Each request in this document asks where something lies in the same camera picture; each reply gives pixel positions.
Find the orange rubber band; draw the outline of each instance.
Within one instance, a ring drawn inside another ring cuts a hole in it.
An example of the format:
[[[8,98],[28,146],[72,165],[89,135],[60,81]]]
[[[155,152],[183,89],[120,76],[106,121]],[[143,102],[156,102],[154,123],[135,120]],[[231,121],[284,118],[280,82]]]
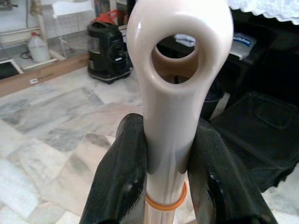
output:
[[[159,211],[174,211],[175,209],[177,209],[179,206],[181,206],[181,204],[185,201],[186,196],[187,196],[187,192],[188,192],[188,187],[187,187],[187,183],[184,182],[184,186],[183,186],[183,192],[182,192],[182,196],[180,197],[180,199],[178,199],[177,202],[170,204],[170,205],[163,205],[163,204],[158,204],[157,202],[154,202],[153,200],[151,200],[151,198],[149,197],[148,194],[146,194],[146,202],[154,209],[157,209]]]

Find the beige plastic handle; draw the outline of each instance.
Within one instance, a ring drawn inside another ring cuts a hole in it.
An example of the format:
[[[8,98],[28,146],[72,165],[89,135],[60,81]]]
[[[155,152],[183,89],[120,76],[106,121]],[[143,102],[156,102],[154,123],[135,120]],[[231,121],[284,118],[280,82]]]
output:
[[[193,36],[195,50],[180,59],[163,56],[156,45],[174,34]],[[147,191],[156,203],[169,205],[181,196],[200,111],[232,38],[225,0],[138,0],[133,9],[127,45],[143,99]],[[174,76],[187,81],[166,81]],[[151,223],[163,223],[162,218],[156,215]]]

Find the black cable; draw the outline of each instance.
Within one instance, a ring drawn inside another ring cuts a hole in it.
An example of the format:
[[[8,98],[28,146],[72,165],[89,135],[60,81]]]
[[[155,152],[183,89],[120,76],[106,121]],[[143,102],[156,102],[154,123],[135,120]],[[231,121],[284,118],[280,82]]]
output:
[[[20,58],[22,58],[22,59],[31,59],[30,52],[29,52],[29,51],[26,51],[26,52],[24,52],[24,53],[21,53],[21,54],[20,54]]]

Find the white wall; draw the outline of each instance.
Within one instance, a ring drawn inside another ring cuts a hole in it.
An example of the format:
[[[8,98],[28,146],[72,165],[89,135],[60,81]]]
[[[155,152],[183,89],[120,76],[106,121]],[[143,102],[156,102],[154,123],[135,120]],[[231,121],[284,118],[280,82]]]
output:
[[[0,11],[0,32],[26,28],[26,0],[12,0],[12,3],[19,6],[12,11]],[[37,26],[36,18],[30,14],[28,24],[29,27]]]

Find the marble tile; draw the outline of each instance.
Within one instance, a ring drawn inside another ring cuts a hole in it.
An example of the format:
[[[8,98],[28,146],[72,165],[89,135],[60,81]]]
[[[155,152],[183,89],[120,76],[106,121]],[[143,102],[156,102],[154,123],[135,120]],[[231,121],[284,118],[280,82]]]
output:
[[[58,176],[68,158],[37,139],[30,139],[9,156],[12,162],[27,172],[40,190]]]
[[[42,197],[81,216],[97,166],[111,146],[111,137],[87,133]]]
[[[90,96],[93,93],[94,88],[91,88],[89,86],[83,86],[81,89],[87,96]]]
[[[45,82],[4,96],[0,101],[0,119],[29,104],[37,104],[61,94],[55,86]]]
[[[94,133],[87,133],[84,140],[76,148],[74,155],[76,155],[93,174],[111,146],[109,137],[98,135]]]
[[[34,92],[30,88],[1,97],[0,119],[27,106],[33,97]]]
[[[0,120],[0,155],[6,157],[27,140],[26,136]]]
[[[70,72],[47,81],[47,84],[55,86],[61,93],[69,92],[78,88],[93,91],[99,81],[91,78],[87,73],[87,67]]]
[[[30,222],[30,224],[53,224],[56,223],[64,213],[65,209],[59,205],[48,201],[41,201],[27,221]]]
[[[43,142],[61,152],[69,152],[78,146],[84,135],[84,131],[70,128],[56,128],[47,134]]]
[[[78,224],[80,217],[67,211],[56,224]]]
[[[299,216],[299,164],[278,187],[262,193],[268,206],[286,214]]]
[[[24,218],[38,205],[34,184],[20,168],[7,160],[0,160],[0,202]]]
[[[42,190],[41,197],[81,216],[93,177],[88,165],[73,154],[58,177]]]
[[[140,106],[110,103],[97,108],[91,113],[64,123],[61,128],[73,128],[96,134],[115,136],[121,119],[129,113],[142,114],[142,108]]]
[[[92,105],[95,105],[95,106],[101,106],[104,104],[103,101],[95,93],[90,94],[88,96],[88,100]]]
[[[30,137],[43,138],[49,131],[94,110],[81,89],[21,109],[3,120]]]
[[[299,223],[298,216],[285,214],[275,210],[272,212],[278,224],[298,224]]]
[[[29,224],[10,208],[0,210],[0,224]]]
[[[115,81],[110,85],[99,82],[94,89],[94,93],[105,104],[115,102],[127,105],[142,105],[138,81],[134,75]]]

